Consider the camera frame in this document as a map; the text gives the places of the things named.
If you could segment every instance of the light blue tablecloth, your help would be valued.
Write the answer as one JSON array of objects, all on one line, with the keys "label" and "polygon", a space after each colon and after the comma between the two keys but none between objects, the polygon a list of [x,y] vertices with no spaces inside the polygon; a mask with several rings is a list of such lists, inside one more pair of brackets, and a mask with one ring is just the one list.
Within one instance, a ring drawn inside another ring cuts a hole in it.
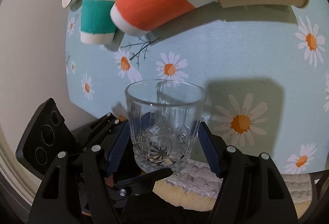
[{"label": "light blue tablecloth", "polygon": [[[101,117],[126,117],[124,89],[171,78],[208,93],[204,120],[243,153],[269,153],[281,173],[323,170],[329,150],[329,5],[305,9],[211,3],[145,37],[117,32],[111,45],[80,42],[81,8],[66,36],[70,99]],[[129,60],[121,65],[122,60]],[[199,146],[193,155],[199,159]]]}]

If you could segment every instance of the glass cup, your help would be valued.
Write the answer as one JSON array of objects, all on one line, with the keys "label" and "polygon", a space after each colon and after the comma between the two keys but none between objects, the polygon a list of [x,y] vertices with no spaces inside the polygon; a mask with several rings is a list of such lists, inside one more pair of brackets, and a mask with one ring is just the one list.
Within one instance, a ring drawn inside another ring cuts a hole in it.
[{"label": "glass cup", "polygon": [[144,80],[125,90],[134,155],[145,172],[184,169],[200,124],[204,90],[168,80]]}]

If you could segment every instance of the glass rim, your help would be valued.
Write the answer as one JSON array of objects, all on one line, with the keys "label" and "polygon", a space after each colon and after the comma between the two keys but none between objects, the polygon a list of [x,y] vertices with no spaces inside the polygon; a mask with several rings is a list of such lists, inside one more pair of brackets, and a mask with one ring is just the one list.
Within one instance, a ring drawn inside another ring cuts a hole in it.
[{"label": "glass rim", "polygon": [[[132,85],[135,85],[135,84],[138,84],[138,83],[147,82],[147,81],[148,82],[149,81],[158,81],[158,82],[182,83],[182,84],[193,86],[194,88],[199,89],[200,92],[202,93],[202,95],[201,95],[201,98],[198,99],[197,101],[186,102],[186,103],[182,103],[180,105],[176,105],[176,104],[163,104],[163,103],[145,101],[145,100],[136,98],[136,97],[132,96],[131,94],[129,94],[128,89]],[[201,102],[202,100],[205,100],[205,98],[206,98],[206,92],[204,91],[204,89],[202,87],[200,87],[198,85],[195,85],[195,84],[192,84],[192,83],[188,83],[188,82],[178,81],[178,80],[165,80],[165,79],[146,79],[146,80],[141,80],[141,81],[138,81],[138,82],[134,82],[134,83],[132,83],[132,84],[130,84],[129,86],[126,87],[126,89],[124,90],[124,93],[125,93],[126,98],[128,97],[129,99],[131,99],[131,100],[133,100],[135,102],[142,103],[142,104],[145,104],[145,105],[150,105],[150,106],[159,106],[159,107],[162,107],[164,105],[166,107],[191,107],[191,106],[194,106],[195,104]]]}]

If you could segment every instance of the daisy flower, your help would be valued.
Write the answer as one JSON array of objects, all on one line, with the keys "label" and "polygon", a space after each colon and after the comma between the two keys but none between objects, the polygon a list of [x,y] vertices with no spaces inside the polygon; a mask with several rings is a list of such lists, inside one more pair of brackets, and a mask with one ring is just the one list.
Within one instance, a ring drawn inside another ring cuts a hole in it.
[{"label": "daisy flower", "polygon": [[261,101],[250,112],[253,94],[248,93],[244,99],[242,109],[233,95],[229,95],[229,100],[233,107],[234,112],[231,113],[222,106],[216,106],[224,116],[214,116],[213,120],[222,122],[224,124],[214,128],[215,131],[225,131],[221,137],[225,140],[231,137],[231,144],[236,145],[240,141],[240,146],[245,145],[245,136],[249,145],[254,145],[253,133],[257,135],[266,135],[266,131],[254,124],[267,121],[267,118],[259,118],[264,112],[267,111],[267,103]]},{"label": "daisy flower", "polygon": [[73,18],[71,18],[71,20],[68,22],[68,25],[67,25],[67,32],[68,32],[69,36],[71,36],[73,34],[74,23],[75,23],[75,20],[73,17]]},{"label": "daisy flower", "polygon": [[124,78],[125,74],[127,74],[128,79],[130,80],[131,83],[143,80],[142,75],[139,73],[139,71],[137,71],[136,68],[131,65],[129,56],[130,56],[129,51],[125,53],[124,50],[122,51],[120,49],[115,53],[114,58],[116,59],[116,63],[119,64],[118,75],[120,75],[121,78]]},{"label": "daisy flower", "polygon": [[75,73],[75,61],[71,61],[71,70],[72,70],[72,73],[74,74]]},{"label": "daisy flower", "polygon": [[308,28],[306,27],[304,21],[301,17],[299,17],[300,25],[298,25],[298,29],[302,33],[296,33],[296,36],[304,41],[298,44],[299,49],[305,49],[304,52],[304,60],[309,59],[309,64],[311,65],[314,59],[314,67],[317,66],[317,58],[319,58],[320,62],[323,63],[323,58],[321,52],[324,52],[324,48],[321,45],[324,45],[324,37],[322,35],[317,35],[319,31],[319,26],[317,24],[312,25],[308,17],[306,17]]},{"label": "daisy flower", "polygon": [[118,118],[121,122],[128,119],[128,113],[126,108],[119,102],[112,107],[113,115]]},{"label": "daisy flower", "polygon": [[168,58],[165,53],[161,53],[160,56],[163,62],[157,62],[157,71],[161,79],[184,81],[184,78],[189,77],[186,73],[180,71],[180,69],[187,66],[187,61],[185,59],[179,61],[180,56],[175,55],[171,51],[169,52]]},{"label": "daisy flower", "polygon": [[82,92],[85,94],[85,97],[87,97],[88,100],[94,100],[93,99],[93,94],[95,94],[95,92],[91,89],[92,85],[92,78],[89,76],[82,75],[83,80],[81,80],[82,83]]},{"label": "daisy flower", "polygon": [[299,156],[293,154],[287,160],[288,162],[292,162],[292,164],[288,164],[285,166],[287,170],[285,174],[299,174],[301,171],[305,171],[306,166],[310,164],[314,158],[311,157],[317,148],[315,148],[315,144],[307,144],[300,146]]}]

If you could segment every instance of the beige paper cup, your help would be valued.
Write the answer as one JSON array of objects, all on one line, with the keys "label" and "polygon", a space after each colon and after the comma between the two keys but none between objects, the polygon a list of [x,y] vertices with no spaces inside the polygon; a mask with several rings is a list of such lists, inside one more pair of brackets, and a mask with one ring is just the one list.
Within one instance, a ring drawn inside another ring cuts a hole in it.
[{"label": "beige paper cup", "polygon": [[85,44],[109,44],[116,26],[110,11],[116,0],[83,0],[81,12],[81,42]]}]

